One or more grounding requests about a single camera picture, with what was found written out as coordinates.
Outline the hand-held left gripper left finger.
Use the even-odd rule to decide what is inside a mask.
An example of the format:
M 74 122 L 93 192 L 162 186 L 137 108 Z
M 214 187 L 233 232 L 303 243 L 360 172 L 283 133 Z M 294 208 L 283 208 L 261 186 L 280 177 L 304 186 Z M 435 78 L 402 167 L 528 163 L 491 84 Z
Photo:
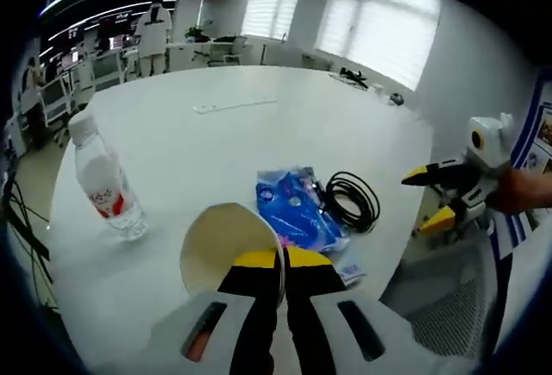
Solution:
M 240 255 L 217 291 L 204 291 L 157 323 L 152 374 L 267 374 L 276 311 L 284 289 L 283 255 Z

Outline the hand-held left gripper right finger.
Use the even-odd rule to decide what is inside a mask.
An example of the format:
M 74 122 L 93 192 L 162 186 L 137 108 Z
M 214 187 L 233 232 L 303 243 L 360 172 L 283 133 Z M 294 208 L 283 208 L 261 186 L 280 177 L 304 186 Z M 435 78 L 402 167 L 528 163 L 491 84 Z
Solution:
M 285 250 L 287 322 L 304 374 L 429 374 L 432 354 L 411 325 L 377 300 L 345 287 L 331 261 Z

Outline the person's right hand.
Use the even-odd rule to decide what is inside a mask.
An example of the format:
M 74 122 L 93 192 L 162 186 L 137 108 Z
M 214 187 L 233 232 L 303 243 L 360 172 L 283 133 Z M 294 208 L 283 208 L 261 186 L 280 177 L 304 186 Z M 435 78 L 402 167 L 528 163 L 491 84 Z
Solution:
M 551 173 L 531 173 L 510 168 L 487 200 L 490 208 L 514 215 L 529 209 L 551 207 Z

